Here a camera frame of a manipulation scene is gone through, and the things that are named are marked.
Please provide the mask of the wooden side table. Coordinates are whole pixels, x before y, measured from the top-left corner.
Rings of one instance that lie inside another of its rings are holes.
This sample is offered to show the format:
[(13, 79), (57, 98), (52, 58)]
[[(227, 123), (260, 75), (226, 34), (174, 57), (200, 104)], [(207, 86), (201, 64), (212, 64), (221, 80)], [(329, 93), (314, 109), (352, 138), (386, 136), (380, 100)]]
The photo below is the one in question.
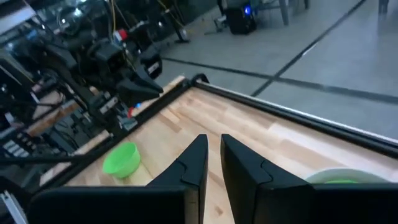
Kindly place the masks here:
[(26, 129), (31, 136), (35, 136), (53, 126), (76, 109), (80, 108), (74, 100), (67, 100), (66, 96), (58, 91), (53, 91), (40, 100), (41, 103), (57, 104), (57, 108), (38, 106), (33, 114), (33, 123)]

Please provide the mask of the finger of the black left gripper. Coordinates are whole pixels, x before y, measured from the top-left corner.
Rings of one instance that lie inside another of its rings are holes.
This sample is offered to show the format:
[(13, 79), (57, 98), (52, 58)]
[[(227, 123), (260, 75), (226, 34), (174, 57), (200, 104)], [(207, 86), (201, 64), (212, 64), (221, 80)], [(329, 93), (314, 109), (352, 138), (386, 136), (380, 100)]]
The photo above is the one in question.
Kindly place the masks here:
[(153, 88), (138, 85), (130, 80), (120, 81), (116, 85), (120, 100), (125, 105), (136, 105), (143, 101), (159, 97), (159, 91)]
[(159, 86), (148, 74), (144, 67), (136, 68), (136, 77), (134, 81), (142, 86), (148, 87), (150, 89), (156, 90), (158, 93), (163, 93), (163, 88)]

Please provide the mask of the white ribbed bowl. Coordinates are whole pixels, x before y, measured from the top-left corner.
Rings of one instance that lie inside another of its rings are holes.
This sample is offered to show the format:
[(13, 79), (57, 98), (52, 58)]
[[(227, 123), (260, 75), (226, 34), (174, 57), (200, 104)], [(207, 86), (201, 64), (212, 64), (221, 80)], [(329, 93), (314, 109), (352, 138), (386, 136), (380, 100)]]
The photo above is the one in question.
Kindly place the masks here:
[(380, 177), (376, 174), (372, 174), (357, 169), (349, 169), (349, 168), (334, 168), (334, 169), (321, 170), (305, 178), (307, 182), (313, 184), (324, 184), (328, 180), (337, 180), (337, 179), (355, 180), (361, 184), (389, 182), (389, 180)]

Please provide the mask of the grey metal desk frame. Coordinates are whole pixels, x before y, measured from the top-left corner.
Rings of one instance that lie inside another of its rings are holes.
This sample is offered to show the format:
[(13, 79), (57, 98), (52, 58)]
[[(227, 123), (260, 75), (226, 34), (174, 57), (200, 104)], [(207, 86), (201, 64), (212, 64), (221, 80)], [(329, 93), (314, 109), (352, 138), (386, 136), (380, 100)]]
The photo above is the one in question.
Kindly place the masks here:
[(257, 16), (260, 11), (279, 9), (283, 25), (288, 26), (290, 24), (289, 1), (290, 0), (249, 0), (249, 3), (255, 16)]

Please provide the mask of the black desk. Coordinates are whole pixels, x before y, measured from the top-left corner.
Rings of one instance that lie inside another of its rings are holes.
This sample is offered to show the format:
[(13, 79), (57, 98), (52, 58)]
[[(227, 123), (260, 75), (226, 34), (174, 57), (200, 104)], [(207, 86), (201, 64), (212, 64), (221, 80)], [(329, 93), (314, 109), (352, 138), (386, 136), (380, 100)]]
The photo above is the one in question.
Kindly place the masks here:
[(156, 42), (176, 35), (176, 43), (189, 43), (187, 30), (177, 0), (134, 0), (135, 13), (151, 38)]

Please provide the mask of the silver aluminium bracket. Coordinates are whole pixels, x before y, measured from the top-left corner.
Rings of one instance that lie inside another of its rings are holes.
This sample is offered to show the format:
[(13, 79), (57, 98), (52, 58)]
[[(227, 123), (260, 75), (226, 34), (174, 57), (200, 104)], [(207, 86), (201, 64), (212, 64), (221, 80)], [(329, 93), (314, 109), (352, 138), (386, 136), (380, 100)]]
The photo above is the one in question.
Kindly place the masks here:
[(29, 224), (23, 208), (21, 207), (15, 196), (13, 196), (13, 194), (5, 190), (3, 193), (0, 194), (0, 197), (6, 205), (15, 224)]

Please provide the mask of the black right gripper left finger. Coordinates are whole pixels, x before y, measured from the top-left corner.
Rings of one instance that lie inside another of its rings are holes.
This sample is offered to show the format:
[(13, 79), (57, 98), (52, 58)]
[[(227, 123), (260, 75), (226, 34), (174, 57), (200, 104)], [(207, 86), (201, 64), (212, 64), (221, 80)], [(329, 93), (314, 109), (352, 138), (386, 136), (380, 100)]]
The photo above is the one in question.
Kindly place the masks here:
[(147, 187), (153, 191), (149, 224), (203, 224), (208, 138), (198, 135)]

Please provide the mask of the black aluminium table frame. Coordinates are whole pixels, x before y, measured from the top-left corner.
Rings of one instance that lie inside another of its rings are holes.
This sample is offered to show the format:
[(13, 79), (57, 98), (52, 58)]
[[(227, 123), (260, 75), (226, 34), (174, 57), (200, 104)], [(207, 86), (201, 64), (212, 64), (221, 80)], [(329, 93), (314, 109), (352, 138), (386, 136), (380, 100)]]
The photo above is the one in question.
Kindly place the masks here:
[[(133, 114), (136, 123), (128, 131), (117, 128), (105, 116), (107, 130), (73, 155), (6, 157), (0, 151), (0, 167), (64, 163), (64, 170), (52, 177), (51, 183), (82, 177), (97, 184), (98, 166), (104, 156), (127, 139), (138, 141), (148, 168), (157, 170), (180, 153), (191, 138), (204, 132), (210, 135), (209, 168), (216, 178), (221, 174), (221, 162), (215, 149), (221, 145), (222, 134), (249, 144), (253, 151), (297, 177), (332, 165), (352, 164), (383, 176), (398, 170), (398, 140), (210, 85), (202, 73), (192, 79), (180, 77), (163, 91), (159, 97), (141, 103)], [(325, 145), (313, 156), (306, 147), (282, 147), (271, 133), (277, 123), (309, 131)]]

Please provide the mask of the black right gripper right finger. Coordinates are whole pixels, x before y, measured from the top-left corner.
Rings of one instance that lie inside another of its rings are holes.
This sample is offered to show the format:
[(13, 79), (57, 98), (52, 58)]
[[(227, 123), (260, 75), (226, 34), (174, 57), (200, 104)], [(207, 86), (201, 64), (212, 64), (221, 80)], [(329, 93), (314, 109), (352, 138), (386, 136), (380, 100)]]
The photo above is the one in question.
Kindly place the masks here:
[(315, 189), (229, 134), (221, 166), (235, 224), (310, 224)]

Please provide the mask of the black computer tower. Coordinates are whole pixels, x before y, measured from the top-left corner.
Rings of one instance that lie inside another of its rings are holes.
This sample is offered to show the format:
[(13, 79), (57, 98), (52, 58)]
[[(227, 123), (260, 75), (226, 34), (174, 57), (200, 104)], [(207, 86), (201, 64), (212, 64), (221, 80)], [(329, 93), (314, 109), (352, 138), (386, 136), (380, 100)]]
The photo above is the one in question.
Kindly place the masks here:
[(225, 9), (226, 21), (234, 35), (247, 35), (256, 30), (257, 25), (249, 3)]

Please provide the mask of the red and white box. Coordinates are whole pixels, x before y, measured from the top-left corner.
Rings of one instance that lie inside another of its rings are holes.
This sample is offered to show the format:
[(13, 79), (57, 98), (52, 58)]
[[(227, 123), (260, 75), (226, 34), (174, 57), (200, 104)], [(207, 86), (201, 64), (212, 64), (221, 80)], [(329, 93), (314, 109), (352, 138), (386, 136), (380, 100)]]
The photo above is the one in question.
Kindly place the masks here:
[(128, 34), (125, 29), (119, 29), (113, 32), (115, 42), (124, 42), (128, 38)]

